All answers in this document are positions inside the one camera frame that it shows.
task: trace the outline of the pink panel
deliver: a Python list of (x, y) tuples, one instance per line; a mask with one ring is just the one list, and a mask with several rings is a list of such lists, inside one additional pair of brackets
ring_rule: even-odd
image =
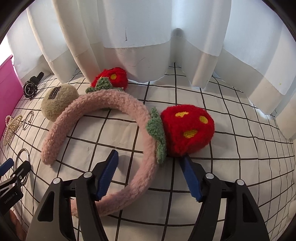
[(5, 117), (11, 115), (23, 95), (23, 88), (15, 74), (9, 56), (0, 66), (0, 134), (6, 127)]

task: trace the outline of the watch face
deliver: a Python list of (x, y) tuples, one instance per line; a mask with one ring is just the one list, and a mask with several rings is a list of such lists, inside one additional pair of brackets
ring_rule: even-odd
[(24, 95), (27, 98), (33, 97), (34, 94), (36, 93), (36, 91), (37, 91), (37, 88), (33, 83), (31, 83), (31, 82), (25, 83), (25, 85), (24, 85)]

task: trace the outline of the pink fuzzy headband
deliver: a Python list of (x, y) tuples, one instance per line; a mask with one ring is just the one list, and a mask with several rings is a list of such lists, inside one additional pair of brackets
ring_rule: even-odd
[[(47, 135), (41, 152), (41, 160), (51, 165), (56, 160), (67, 133), (84, 114), (102, 108), (113, 108), (131, 116), (142, 133), (144, 157), (132, 181), (121, 191), (106, 195), (96, 202), (99, 215), (105, 216), (121, 210), (141, 196), (150, 186), (158, 164), (156, 162), (156, 140), (151, 137), (146, 125), (151, 119), (142, 102), (116, 89), (100, 90), (80, 96), (57, 118)], [(71, 202), (72, 214), (77, 216), (76, 201)]]

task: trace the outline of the beige fuzzy ball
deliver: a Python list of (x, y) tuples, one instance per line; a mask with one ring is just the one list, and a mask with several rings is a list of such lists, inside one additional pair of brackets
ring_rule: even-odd
[(77, 99), (79, 94), (72, 85), (63, 84), (51, 88), (41, 103), (41, 112), (46, 119), (54, 122), (66, 107)]

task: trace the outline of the silver screw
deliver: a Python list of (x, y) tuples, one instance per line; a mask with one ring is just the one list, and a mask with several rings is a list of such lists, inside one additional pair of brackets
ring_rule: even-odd
[(83, 174), (83, 176), (84, 176), (85, 178), (89, 178), (89, 177), (92, 176), (92, 173), (91, 173), (91, 172), (86, 172), (86, 173)]
[(238, 179), (237, 180), (237, 184), (240, 185), (240, 186), (243, 186), (244, 185), (244, 181), (242, 179)]
[(52, 182), (53, 182), (54, 184), (58, 184), (60, 181), (61, 181), (61, 179), (57, 177), (57, 178), (55, 178)]
[(207, 179), (213, 179), (213, 178), (214, 178), (214, 175), (213, 175), (212, 173), (207, 173), (207, 174), (205, 175), (205, 177), (206, 177)]

